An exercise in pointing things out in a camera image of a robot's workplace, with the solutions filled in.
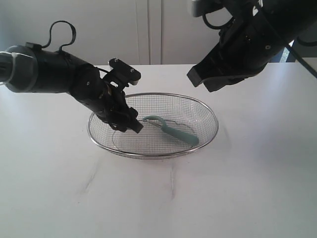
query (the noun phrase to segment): white table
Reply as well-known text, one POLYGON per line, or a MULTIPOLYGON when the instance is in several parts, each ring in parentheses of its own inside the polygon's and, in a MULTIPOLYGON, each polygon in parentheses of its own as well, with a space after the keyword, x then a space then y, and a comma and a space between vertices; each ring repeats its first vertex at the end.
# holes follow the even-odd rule
POLYGON ((190 65, 136 66, 134 92, 208 104, 215 140, 141 161, 90 141, 90 111, 66 94, 0 88, 1 238, 315 238, 317 80, 299 64, 209 93, 190 65))

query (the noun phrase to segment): metal basket rim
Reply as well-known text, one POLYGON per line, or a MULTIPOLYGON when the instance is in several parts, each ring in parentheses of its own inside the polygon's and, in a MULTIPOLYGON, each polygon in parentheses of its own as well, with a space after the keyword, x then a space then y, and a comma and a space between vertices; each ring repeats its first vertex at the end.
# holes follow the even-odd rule
POLYGON ((186 98, 186 99, 190 99, 192 101, 195 101, 197 103, 200 103, 202 104, 205 108, 207 108, 207 110, 212 114, 212 116, 214 117, 214 120, 216 122, 216 132, 214 134, 214 136, 210 139, 210 141, 206 142, 205 144, 203 145, 200 145, 198 147, 195 147, 195 148, 192 148, 192 149, 189 149, 189 150, 185 150, 185 151, 180 151, 180 152, 174 152, 174 153, 168 153, 168 154, 163 154, 163 155, 144 155, 144 154, 138 154, 138 153, 128 153, 128 152, 123 152, 123 151, 120 151, 120 150, 114 150, 114 149, 111 149, 109 147, 106 147, 104 145, 101 145, 99 142, 97 142, 93 136, 92 136, 92 133, 90 131, 90 124, 91 124, 91 120, 93 118, 93 116, 95 115, 95 113, 91 113, 91 115, 89 116, 89 119, 88 119, 88 123, 87 123, 87 132, 88 132, 88 135, 90 137, 90 139, 96 144, 98 145, 99 147, 105 149, 105 150, 108 150, 109 152, 111 153, 114 153, 116 155, 122 155, 122 156, 131 156, 131 157, 134 157, 135 159, 142 159, 142 158, 155 158, 155 159, 160 159, 160 158, 164 158, 164 157, 170 157, 170 156, 181 156, 181 155, 185 155, 185 154, 188 154, 188 153, 191 153, 191 152, 194 152, 196 150, 199 150, 200 148, 208 145, 209 143, 211 143, 213 141, 213 139, 217 136, 218 134, 218 130, 219 130, 219 122, 218 122, 218 118, 216 117, 215 113, 213 112, 213 110, 208 106, 206 105, 205 103, 203 103, 202 101, 198 100, 198 99, 195 99, 195 98, 192 98, 192 97, 188 97, 188 96, 185 96, 185 95, 180 95, 180 94, 174 94, 174 93, 134 93, 134 94, 129 94, 129 95, 126 95, 125 97, 126 98, 130 98, 130 97, 135 97, 135 96, 145 96, 145 95, 164 95, 164 96, 172 96, 172 97, 179 97, 179 98, 186 98))

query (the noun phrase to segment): mesh basket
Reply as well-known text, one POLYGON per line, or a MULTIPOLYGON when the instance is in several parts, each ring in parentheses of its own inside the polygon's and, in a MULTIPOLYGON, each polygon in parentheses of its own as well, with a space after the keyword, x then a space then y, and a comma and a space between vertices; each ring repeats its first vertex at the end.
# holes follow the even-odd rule
POLYGON ((88 121, 88 134, 93 142, 117 155, 136 159, 167 159, 194 152, 210 143, 217 134, 218 120, 204 103, 181 95, 143 93, 126 96, 126 102, 139 113, 144 128, 139 134, 132 130, 114 131, 94 113, 88 121), (177 130, 195 135, 198 145, 192 146, 164 133, 146 116, 159 116, 177 130))

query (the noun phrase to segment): cable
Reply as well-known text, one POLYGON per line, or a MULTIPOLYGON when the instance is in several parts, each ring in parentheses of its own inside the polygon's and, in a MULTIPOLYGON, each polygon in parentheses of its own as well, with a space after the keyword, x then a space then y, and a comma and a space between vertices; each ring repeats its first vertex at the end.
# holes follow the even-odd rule
POLYGON ((47 48, 47 47, 51 44, 51 42, 52 42, 52 29, 53 29, 53 26, 54 26, 56 23, 59 23, 59 22, 66 23, 66 24, 68 24, 68 25, 70 26, 71 31, 72 31, 72 39, 71 39, 71 42, 70 42, 70 43, 61 45, 61 46, 59 47, 59 50, 58 50, 58 51, 61 52, 61 51, 62 51, 62 48, 63 48, 64 46, 70 46, 70 45, 74 44, 74 42, 75 42, 75 40, 76 40, 76 36, 77 36, 76 28, 75 28, 72 24, 70 24, 68 21, 56 21, 56 22, 54 22, 54 23, 51 25, 51 27, 50 27, 50 38, 49 38, 49 42, 48 42, 46 45, 42 46, 42 49, 47 48))
POLYGON ((102 68, 98 68, 96 67, 97 69, 99 69, 100 71, 104 72, 104 73, 109 73, 109 71, 105 70, 105 69, 102 69, 102 68))
POLYGON ((309 73, 311 73, 315 78, 317 78, 317 72, 316 70, 314 70, 305 60, 303 60, 303 58, 288 44, 288 42, 282 37, 280 36, 280 34, 275 30, 275 28, 271 25, 271 23, 269 22, 269 20, 266 18, 264 11, 262 10, 262 7, 260 6, 260 4, 258 3, 257 0, 253 0, 252 1, 254 6, 257 8, 257 10, 263 15, 264 20, 266 21, 266 23, 268 24, 268 26, 271 28, 272 32, 283 42, 284 46, 286 49, 288 49, 288 51, 295 57, 296 60, 298 60, 298 62, 305 67, 305 69, 307 69, 309 71, 309 73))
POLYGON ((313 47, 313 46, 317 46, 317 41, 313 41, 313 42, 306 42, 303 41, 301 38, 297 37, 297 42, 298 44, 305 46, 305 47, 313 47))
POLYGON ((223 24, 222 26, 214 26, 208 22, 206 14, 203 14, 204 23, 206 24, 206 26, 208 26, 210 29, 213 29, 213 30, 221 30, 222 28, 230 25, 233 22, 233 20, 234 20, 234 17, 232 17, 227 23, 223 24))

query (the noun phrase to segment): green peeler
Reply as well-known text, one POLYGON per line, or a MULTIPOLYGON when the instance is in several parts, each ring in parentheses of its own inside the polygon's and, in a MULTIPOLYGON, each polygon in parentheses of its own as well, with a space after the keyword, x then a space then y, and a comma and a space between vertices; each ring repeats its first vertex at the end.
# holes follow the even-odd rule
POLYGON ((194 136, 194 135, 191 135, 191 134, 188 134, 186 132, 183 132, 183 131, 180 131, 180 130, 177 130, 175 128, 172 128, 172 127, 169 127, 168 125, 166 125, 166 122, 163 118, 161 117, 158 117, 158 116, 147 116, 147 117, 144 117, 143 118, 143 121, 147 121, 148 123, 152 124, 152 125, 155 125, 156 127, 159 127, 161 128, 161 130, 163 132, 165 132, 166 134, 169 134, 177 139, 180 139, 192 146, 196 146, 199 144, 199 139, 198 137, 194 136), (150 121, 150 120, 158 120, 162 123, 162 126, 153 122, 153 121, 150 121))

